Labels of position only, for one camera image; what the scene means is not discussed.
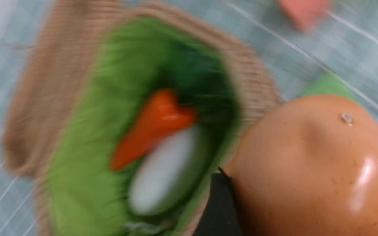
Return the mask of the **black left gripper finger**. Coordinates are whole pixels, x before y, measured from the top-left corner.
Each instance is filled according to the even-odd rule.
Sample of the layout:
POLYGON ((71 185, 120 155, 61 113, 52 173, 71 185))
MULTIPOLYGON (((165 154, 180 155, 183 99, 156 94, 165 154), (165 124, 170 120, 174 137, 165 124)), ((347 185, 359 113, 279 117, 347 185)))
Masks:
POLYGON ((232 179, 219 167, 211 174, 209 198, 194 236, 242 236, 233 198, 232 179))

